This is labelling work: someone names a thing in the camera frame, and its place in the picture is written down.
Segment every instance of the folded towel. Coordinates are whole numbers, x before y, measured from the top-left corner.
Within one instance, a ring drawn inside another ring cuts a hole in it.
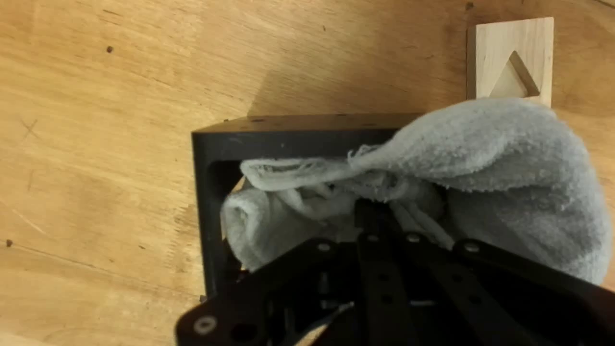
[[[312,236],[356,240],[358,198],[388,201],[402,228],[444,248],[479,238],[590,282],[609,265],[609,215],[588,151],[533,102],[463,102],[348,157],[250,159],[242,173],[248,182],[221,219],[248,269]]]

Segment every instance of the screw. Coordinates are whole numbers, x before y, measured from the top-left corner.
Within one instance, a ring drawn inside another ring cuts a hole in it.
[[[479,253],[479,251],[481,251],[481,246],[475,244],[475,242],[465,242],[465,244],[463,244],[463,250],[469,251],[469,253]]]
[[[214,332],[215,326],[217,326],[217,319],[214,315],[202,315],[194,321],[194,330],[196,334],[202,334],[202,336]]]
[[[406,236],[406,240],[411,242],[411,244],[417,244],[417,242],[421,242],[421,236],[415,234],[415,232],[410,232],[410,234]]]
[[[317,248],[319,248],[319,251],[331,251],[331,244],[327,244],[327,242],[321,242]]]

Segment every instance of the wooden floor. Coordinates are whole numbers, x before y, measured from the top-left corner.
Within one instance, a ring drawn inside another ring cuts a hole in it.
[[[2,0],[0,344],[169,344],[204,290],[192,128],[465,98],[465,28],[556,17],[554,107],[615,200],[598,0]],[[608,286],[615,288],[615,271]]]

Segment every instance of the wooden block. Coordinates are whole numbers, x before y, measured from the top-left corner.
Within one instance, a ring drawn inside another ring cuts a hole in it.
[[[529,98],[552,105],[554,17],[477,25],[467,52],[473,98]]]

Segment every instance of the triangular hole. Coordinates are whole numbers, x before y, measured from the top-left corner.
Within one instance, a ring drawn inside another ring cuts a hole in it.
[[[513,52],[492,90],[494,98],[531,98],[540,96],[538,84],[525,67],[521,55]]]

